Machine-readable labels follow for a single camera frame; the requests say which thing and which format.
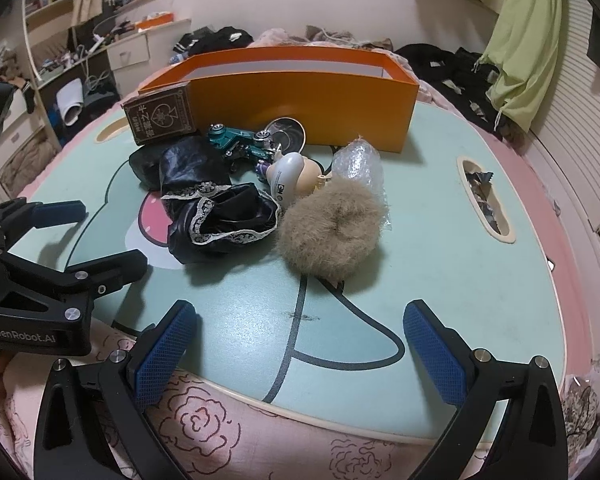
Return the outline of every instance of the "bolt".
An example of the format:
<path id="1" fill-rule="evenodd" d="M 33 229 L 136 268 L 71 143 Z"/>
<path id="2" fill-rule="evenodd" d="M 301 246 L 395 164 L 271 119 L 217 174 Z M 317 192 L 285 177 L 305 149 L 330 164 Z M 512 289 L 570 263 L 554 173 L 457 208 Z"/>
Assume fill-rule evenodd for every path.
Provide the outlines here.
<path id="1" fill-rule="evenodd" d="M 546 359 L 546 357 L 542 357 L 541 355 L 537 355 L 534 358 L 534 362 L 539 368 L 547 368 L 549 365 L 549 361 Z"/>
<path id="2" fill-rule="evenodd" d="M 485 350 L 484 348 L 478 348 L 477 350 L 474 350 L 474 356 L 481 363 L 491 361 L 491 354 L 488 350 Z"/>
<path id="3" fill-rule="evenodd" d="M 114 350 L 109 354 L 109 361 L 112 363 L 119 363 L 124 361 L 126 358 L 126 352 L 124 350 Z"/>
<path id="4" fill-rule="evenodd" d="M 68 320 L 68 321 L 75 321 L 76 319 L 80 319 L 80 316 L 82 314 L 80 313 L 80 311 L 75 308 L 74 306 L 72 306 L 71 308 L 68 308 L 67 310 L 64 311 L 64 317 Z"/>
<path id="5" fill-rule="evenodd" d="M 68 363 L 68 361 L 64 358 L 61 359 L 56 359 L 54 361 L 54 364 L 52 366 L 52 368 L 56 371 L 59 372 L 60 370 L 64 370 L 64 368 L 66 367 L 66 364 Z"/>

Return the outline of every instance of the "brown fluffy hair tie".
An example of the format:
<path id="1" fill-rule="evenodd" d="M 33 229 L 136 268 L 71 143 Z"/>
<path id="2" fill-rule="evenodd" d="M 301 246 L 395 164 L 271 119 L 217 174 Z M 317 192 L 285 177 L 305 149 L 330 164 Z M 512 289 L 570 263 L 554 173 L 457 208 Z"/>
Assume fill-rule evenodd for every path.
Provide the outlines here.
<path id="1" fill-rule="evenodd" d="M 278 252 L 303 274 L 341 282 L 375 249 L 384 213 L 366 186 L 334 178 L 285 212 Z"/>

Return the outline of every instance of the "lime green cloth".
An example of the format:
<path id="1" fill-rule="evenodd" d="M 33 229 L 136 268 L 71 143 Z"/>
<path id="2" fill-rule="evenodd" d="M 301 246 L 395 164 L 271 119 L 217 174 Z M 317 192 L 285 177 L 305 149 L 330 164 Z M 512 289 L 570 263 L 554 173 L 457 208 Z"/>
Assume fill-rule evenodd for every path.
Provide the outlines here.
<path id="1" fill-rule="evenodd" d="M 554 74 L 562 0 L 505 0 L 478 62 L 500 76 L 487 92 L 493 107 L 528 132 Z"/>

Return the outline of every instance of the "textured blue pad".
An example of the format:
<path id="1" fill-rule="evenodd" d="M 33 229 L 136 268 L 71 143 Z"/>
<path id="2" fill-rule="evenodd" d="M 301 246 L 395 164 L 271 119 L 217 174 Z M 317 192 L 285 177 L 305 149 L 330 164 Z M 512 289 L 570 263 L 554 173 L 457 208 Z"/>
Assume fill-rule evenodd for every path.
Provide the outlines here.
<path id="1" fill-rule="evenodd" d="M 33 227 L 41 229 L 55 225 L 82 222 L 87 216 L 87 208 L 80 200 L 39 204 L 31 212 Z"/>
<path id="2" fill-rule="evenodd" d="M 196 310 L 187 301 L 138 367 L 135 376 L 136 406 L 144 412 L 156 404 L 196 329 Z"/>
<path id="3" fill-rule="evenodd" d="M 442 400 L 453 406 L 461 406 L 466 399 L 464 368 L 415 303 L 408 304 L 404 309 L 402 323 L 408 343 L 420 356 Z"/>

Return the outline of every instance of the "pink cartoon cheek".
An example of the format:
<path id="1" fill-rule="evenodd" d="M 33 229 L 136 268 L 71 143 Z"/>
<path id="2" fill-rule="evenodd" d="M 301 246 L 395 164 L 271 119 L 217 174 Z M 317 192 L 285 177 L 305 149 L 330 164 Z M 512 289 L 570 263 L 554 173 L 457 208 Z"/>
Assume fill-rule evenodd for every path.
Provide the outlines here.
<path id="1" fill-rule="evenodd" d="M 155 245 L 166 247 L 170 225 L 171 219 L 162 206 L 160 195 L 157 192 L 149 193 L 144 197 L 138 215 L 138 226 L 142 236 Z"/>

